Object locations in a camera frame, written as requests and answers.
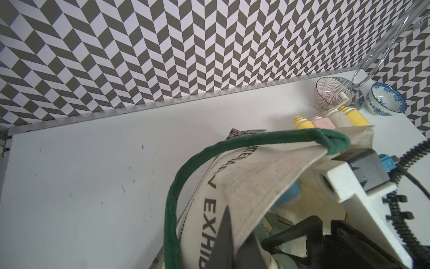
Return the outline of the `blue white patterned bowl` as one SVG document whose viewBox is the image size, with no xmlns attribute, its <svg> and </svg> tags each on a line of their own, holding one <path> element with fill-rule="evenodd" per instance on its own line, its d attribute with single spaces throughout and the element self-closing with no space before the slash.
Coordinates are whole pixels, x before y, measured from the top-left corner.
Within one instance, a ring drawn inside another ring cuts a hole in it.
<svg viewBox="0 0 430 269">
<path fill-rule="evenodd" d="M 387 84 L 376 82 L 366 94 L 366 109 L 373 115 L 389 117 L 404 113 L 408 107 L 400 92 Z"/>
</svg>

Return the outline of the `yellow block pencil sharpener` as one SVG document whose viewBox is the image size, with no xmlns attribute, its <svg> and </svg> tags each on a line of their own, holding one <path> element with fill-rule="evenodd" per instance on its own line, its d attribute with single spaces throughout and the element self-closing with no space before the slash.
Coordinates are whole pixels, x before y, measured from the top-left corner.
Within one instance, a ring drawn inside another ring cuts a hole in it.
<svg viewBox="0 0 430 269">
<path fill-rule="evenodd" d="M 314 124 L 304 117 L 297 116 L 294 118 L 293 128 L 295 130 L 315 128 Z"/>
</svg>

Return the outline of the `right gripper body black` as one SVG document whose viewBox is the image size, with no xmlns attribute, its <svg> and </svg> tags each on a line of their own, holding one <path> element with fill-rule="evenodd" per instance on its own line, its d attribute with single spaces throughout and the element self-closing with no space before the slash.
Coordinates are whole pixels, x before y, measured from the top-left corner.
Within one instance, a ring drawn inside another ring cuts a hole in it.
<svg viewBox="0 0 430 269">
<path fill-rule="evenodd" d="M 406 266 L 343 221 L 331 223 L 324 235 L 322 221 L 306 226 L 306 269 L 405 269 Z"/>
</svg>

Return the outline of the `cream canvas tote bag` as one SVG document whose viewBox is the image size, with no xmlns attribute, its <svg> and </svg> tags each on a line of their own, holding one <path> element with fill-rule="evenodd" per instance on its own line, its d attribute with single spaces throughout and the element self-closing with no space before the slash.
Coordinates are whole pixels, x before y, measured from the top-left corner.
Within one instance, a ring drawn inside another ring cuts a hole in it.
<svg viewBox="0 0 430 269">
<path fill-rule="evenodd" d="M 236 269 L 240 247 L 303 172 L 326 156 L 370 146 L 373 136 L 373 126 L 232 130 L 177 172 L 165 205 L 162 268 L 205 269 L 228 206 Z"/>
</svg>

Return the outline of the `blue round pencil sharpener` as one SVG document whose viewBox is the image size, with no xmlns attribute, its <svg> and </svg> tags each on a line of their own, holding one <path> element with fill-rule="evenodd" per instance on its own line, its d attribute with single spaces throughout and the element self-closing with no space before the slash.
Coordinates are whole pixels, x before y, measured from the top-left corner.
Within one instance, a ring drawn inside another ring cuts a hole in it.
<svg viewBox="0 0 430 269">
<path fill-rule="evenodd" d="M 273 207 L 281 206 L 285 203 L 293 201 L 295 198 L 298 198 L 301 194 L 301 185 L 300 181 L 294 182 L 294 184 L 286 190 L 278 200 L 274 203 Z"/>
</svg>

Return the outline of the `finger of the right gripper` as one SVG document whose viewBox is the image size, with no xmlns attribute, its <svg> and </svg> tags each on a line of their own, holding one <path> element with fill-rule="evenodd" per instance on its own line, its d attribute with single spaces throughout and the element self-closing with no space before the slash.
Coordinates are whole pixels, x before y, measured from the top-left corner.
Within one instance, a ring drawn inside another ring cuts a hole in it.
<svg viewBox="0 0 430 269">
<path fill-rule="evenodd" d="M 262 241 L 262 248 L 270 254 L 280 254 L 291 258 L 296 266 L 323 266 L 324 265 L 324 236 L 322 220 L 317 216 L 310 216 L 300 223 L 290 227 L 279 234 Z M 307 256 L 302 258 L 276 250 L 279 245 L 306 236 Z"/>
</svg>

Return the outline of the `white cartoon pencil sharpener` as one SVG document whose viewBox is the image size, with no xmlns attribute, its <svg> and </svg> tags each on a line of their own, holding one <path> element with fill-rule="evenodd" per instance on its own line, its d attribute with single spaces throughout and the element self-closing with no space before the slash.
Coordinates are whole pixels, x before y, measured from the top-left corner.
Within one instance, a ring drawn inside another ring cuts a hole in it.
<svg viewBox="0 0 430 269">
<path fill-rule="evenodd" d="M 349 97 L 344 93 L 340 93 L 341 101 L 334 108 L 331 108 L 324 115 L 324 118 L 328 118 L 335 128 L 343 128 L 343 127 L 353 127 L 352 122 L 348 119 L 348 117 L 340 111 L 340 107 L 344 106 L 346 102 L 349 101 Z"/>
</svg>

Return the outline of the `mint green pencil sharpener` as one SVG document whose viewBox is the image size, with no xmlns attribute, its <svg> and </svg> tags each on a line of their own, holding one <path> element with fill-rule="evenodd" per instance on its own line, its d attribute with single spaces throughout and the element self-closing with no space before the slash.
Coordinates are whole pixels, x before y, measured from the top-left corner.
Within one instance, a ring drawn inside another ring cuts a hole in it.
<svg viewBox="0 0 430 269">
<path fill-rule="evenodd" d="M 255 227 L 254 235 L 258 241 L 260 254 L 268 269 L 297 269 L 297 265 L 288 255 L 280 253 L 270 254 L 262 248 L 262 241 L 290 227 L 291 225 L 288 221 L 280 219 L 274 213 L 267 213 Z"/>
</svg>

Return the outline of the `pink ribbed bowl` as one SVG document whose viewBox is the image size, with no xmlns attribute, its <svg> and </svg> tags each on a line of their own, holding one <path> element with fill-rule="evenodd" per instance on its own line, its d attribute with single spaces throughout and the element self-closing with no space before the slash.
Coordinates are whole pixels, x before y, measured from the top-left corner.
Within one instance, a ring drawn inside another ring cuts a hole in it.
<svg viewBox="0 0 430 269">
<path fill-rule="evenodd" d="M 340 78 L 322 77 L 316 82 L 314 105 L 321 112 L 332 108 L 348 106 L 352 102 L 352 93 Z"/>
</svg>

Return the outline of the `pink rounded pencil sharpener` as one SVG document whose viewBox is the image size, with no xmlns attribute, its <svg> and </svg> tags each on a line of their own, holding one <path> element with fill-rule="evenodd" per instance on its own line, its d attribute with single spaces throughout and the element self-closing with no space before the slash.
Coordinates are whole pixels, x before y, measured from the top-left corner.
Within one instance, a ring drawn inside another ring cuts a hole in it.
<svg viewBox="0 0 430 269">
<path fill-rule="evenodd" d="M 315 128 L 321 128 L 321 129 L 326 129 L 326 130 L 332 130 L 332 129 L 336 128 L 336 126 L 333 124 L 333 122 L 329 118 L 324 118 L 321 116 L 313 117 L 311 122 Z"/>
</svg>

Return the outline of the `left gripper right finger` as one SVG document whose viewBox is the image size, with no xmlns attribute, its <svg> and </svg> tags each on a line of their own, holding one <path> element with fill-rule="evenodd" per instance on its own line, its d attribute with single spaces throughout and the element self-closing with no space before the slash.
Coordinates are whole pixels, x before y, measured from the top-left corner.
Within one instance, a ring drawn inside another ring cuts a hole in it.
<svg viewBox="0 0 430 269">
<path fill-rule="evenodd" d="M 257 238 L 251 233 L 240 247 L 236 257 L 237 269 L 266 269 Z"/>
</svg>

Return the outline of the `yellow round pencil sharpener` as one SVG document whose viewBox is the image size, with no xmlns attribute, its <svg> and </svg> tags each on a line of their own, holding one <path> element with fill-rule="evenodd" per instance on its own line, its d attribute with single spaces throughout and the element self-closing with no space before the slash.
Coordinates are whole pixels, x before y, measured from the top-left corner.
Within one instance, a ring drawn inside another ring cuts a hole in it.
<svg viewBox="0 0 430 269">
<path fill-rule="evenodd" d="M 351 107 L 340 107 L 339 110 L 343 112 L 350 120 L 353 126 L 369 126 L 369 121 L 356 109 Z"/>
</svg>

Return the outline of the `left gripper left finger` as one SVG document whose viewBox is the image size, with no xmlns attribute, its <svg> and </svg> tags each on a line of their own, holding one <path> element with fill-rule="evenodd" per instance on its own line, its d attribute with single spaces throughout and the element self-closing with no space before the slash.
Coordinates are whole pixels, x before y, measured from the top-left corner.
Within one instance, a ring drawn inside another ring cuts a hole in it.
<svg viewBox="0 0 430 269">
<path fill-rule="evenodd" d="M 234 269 L 234 247 L 229 207 L 226 206 L 215 245 L 205 269 Z"/>
</svg>

